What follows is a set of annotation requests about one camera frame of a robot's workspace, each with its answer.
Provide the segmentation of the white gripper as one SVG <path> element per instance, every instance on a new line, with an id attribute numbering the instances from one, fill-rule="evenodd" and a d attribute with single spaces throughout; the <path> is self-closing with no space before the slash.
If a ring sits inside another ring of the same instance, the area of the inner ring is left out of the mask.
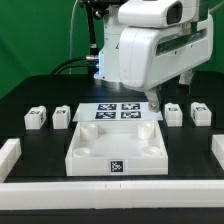
<path id="1" fill-rule="evenodd" d="M 192 68 L 209 60 L 212 50 L 211 15 L 189 35 L 181 35 L 179 25 L 163 29 L 128 27 L 119 41 L 120 79 L 127 88 L 148 90 L 149 109 L 159 111 L 159 89 L 153 87 L 181 73 L 179 84 L 189 86 Z"/>

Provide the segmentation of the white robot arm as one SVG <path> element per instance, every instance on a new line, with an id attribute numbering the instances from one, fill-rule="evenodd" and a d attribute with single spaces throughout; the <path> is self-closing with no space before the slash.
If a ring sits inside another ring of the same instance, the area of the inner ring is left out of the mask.
<path id="1" fill-rule="evenodd" d="M 189 84 L 193 69 L 211 57 L 209 0 L 99 0 L 94 5 L 105 34 L 95 80 L 143 92 L 154 112 L 160 110 L 159 85 L 176 76 Z"/>

